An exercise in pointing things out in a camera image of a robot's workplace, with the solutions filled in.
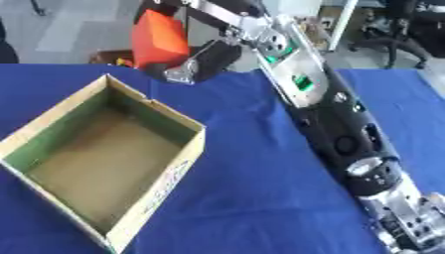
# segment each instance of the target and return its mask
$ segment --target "open box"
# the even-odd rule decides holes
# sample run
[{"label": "open box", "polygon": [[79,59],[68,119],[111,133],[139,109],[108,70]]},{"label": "open box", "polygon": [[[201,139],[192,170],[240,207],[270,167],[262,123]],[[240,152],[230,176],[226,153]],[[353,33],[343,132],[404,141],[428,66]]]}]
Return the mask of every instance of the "open box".
[{"label": "open box", "polygon": [[121,253],[204,150],[205,127],[104,75],[0,142],[0,163]]}]

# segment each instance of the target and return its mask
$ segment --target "gray carpet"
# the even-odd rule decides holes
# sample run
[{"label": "gray carpet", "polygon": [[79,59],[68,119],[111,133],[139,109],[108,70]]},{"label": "gray carpet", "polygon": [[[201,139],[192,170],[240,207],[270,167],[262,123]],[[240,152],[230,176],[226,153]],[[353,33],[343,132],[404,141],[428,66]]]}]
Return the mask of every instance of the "gray carpet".
[{"label": "gray carpet", "polygon": [[129,48],[139,0],[39,0],[49,11],[37,16],[29,0],[0,0],[8,41],[26,64],[84,64],[99,50]]}]

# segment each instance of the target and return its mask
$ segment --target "red block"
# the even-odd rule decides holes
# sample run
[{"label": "red block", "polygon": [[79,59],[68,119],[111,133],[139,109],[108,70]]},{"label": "red block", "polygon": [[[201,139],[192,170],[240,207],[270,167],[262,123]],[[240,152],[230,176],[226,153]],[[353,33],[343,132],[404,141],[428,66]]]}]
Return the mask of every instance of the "red block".
[{"label": "red block", "polygon": [[147,10],[132,29],[132,50],[135,67],[147,64],[183,63],[190,50],[180,21],[152,10]]}]

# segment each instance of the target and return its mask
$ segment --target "blue fabric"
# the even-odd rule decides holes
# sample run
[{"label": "blue fabric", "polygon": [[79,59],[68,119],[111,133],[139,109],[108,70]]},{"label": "blue fabric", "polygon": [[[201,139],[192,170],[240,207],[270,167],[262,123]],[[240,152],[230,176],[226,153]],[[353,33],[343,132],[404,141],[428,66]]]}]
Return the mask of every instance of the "blue fabric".
[{"label": "blue fabric", "polygon": [[[127,253],[379,254],[348,194],[314,157],[265,77],[164,84],[106,65],[2,65],[0,138],[110,72],[208,126],[206,150]],[[423,191],[445,192],[445,103],[411,70],[341,70]],[[0,253],[102,253],[0,171]]]}]

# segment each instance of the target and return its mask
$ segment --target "office chair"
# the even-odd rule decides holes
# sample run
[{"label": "office chair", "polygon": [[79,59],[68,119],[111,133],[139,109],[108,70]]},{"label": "office chair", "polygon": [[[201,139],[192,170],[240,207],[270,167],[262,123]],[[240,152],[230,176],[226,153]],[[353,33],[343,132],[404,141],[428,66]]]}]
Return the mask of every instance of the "office chair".
[{"label": "office chair", "polygon": [[385,5],[384,16],[388,20],[388,31],[373,27],[365,28],[365,39],[350,45],[355,52],[358,48],[384,46],[388,49],[389,59],[385,68],[392,68],[396,60],[397,50],[413,54],[419,58],[417,68],[425,68],[426,54],[416,45],[408,42],[408,29],[415,16],[418,0],[379,0]]},{"label": "office chair", "polygon": [[16,51],[6,42],[6,29],[0,19],[0,64],[18,64]]}]

